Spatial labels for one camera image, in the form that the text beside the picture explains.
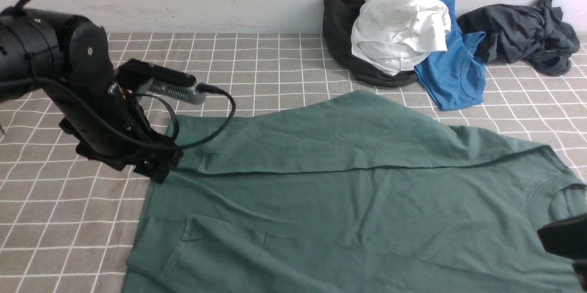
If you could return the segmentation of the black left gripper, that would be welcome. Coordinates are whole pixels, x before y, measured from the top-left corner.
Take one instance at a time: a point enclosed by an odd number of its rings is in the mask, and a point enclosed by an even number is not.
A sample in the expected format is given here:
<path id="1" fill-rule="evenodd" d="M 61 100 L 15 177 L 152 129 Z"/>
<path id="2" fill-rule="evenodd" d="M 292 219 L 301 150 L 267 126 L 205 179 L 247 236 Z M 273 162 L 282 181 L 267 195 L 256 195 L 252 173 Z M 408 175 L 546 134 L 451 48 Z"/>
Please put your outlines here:
<path id="1" fill-rule="evenodd" d="M 133 171 L 162 183 L 184 153 L 176 147 L 179 123 L 172 115 L 172 135 L 156 132 L 145 117 L 140 95 L 111 83 L 104 92 L 59 84 L 60 127 L 79 140 L 76 151 L 90 160 Z"/>

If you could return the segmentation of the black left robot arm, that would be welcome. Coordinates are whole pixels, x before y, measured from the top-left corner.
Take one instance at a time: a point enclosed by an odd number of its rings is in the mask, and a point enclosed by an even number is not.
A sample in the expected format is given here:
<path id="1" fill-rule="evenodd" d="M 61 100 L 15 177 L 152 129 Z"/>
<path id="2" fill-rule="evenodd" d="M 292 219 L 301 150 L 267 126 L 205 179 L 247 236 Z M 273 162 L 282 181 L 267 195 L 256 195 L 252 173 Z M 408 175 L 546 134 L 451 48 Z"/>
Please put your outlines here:
<path id="1" fill-rule="evenodd" d="M 154 67 L 131 59 L 115 69 L 105 29 L 86 17 L 43 10 L 1 14 L 1 101 L 42 89 L 63 113 L 76 153 L 162 183 L 183 153 L 151 128 L 139 99 Z"/>

